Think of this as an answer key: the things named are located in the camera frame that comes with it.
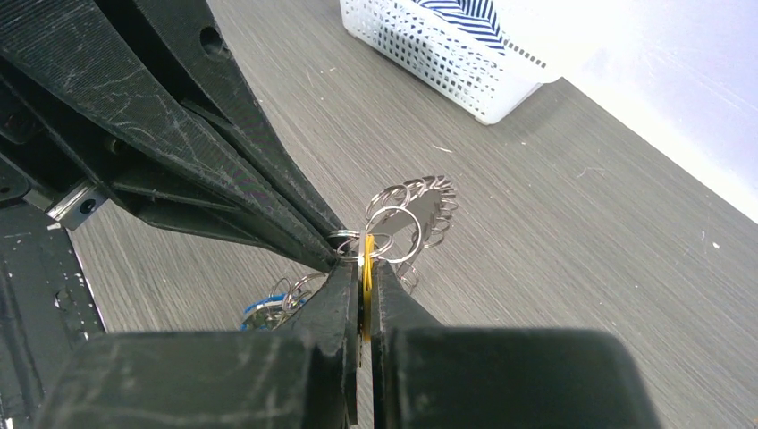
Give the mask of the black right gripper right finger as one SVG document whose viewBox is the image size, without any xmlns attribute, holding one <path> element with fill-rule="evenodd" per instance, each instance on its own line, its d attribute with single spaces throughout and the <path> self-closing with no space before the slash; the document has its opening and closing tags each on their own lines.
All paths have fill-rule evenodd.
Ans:
<svg viewBox="0 0 758 429">
<path fill-rule="evenodd" d="M 441 324 L 393 269 L 372 273 L 377 428 L 657 428 L 626 347 L 607 332 Z"/>
</svg>

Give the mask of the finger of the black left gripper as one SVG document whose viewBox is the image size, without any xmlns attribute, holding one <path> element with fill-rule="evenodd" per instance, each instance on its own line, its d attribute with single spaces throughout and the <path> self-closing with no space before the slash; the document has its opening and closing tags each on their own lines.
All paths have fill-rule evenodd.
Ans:
<svg viewBox="0 0 758 429">
<path fill-rule="evenodd" d="M 204 1 L 4 1 L 1 202 L 156 228 L 326 272 L 338 219 L 286 151 Z"/>
<path fill-rule="evenodd" d="M 180 67 L 223 117 L 225 129 L 272 188 L 327 235 L 343 223 L 290 157 L 226 45 L 205 1 L 138 1 L 139 11 Z"/>
</svg>

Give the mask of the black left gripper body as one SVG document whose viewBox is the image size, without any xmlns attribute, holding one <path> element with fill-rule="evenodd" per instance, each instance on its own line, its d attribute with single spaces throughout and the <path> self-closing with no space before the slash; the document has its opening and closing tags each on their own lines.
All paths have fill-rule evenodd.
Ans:
<svg viewBox="0 0 758 429">
<path fill-rule="evenodd" d="M 259 246 L 259 176 L 223 117 L 176 99 L 137 59 L 1 62 L 5 88 L 42 123 L 56 168 L 156 228 Z"/>
</svg>

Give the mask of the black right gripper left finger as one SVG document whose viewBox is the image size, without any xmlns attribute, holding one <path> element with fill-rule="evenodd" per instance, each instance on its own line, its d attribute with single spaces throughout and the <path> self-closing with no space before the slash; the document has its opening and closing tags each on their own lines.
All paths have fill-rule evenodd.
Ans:
<svg viewBox="0 0 758 429">
<path fill-rule="evenodd" d="M 273 331 L 99 336 L 46 395 L 38 428 L 348 428 L 358 421 L 358 269 Z"/>
</svg>

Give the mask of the yellow key tag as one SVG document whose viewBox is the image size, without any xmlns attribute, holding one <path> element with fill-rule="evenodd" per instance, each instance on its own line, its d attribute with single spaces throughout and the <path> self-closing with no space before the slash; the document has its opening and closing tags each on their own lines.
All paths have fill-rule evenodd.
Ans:
<svg viewBox="0 0 758 429">
<path fill-rule="evenodd" d="M 371 302 L 372 302 L 372 289 L 373 289 L 373 259 L 371 253 L 375 248 L 375 238 L 373 234 L 367 234 L 364 240 L 364 255 L 363 255 L 363 273 L 362 273 L 362 304 L 363 315 L 361 325 L 361 335 L 363 341 L 370 341 L 371 338 Z"/>
</svg>

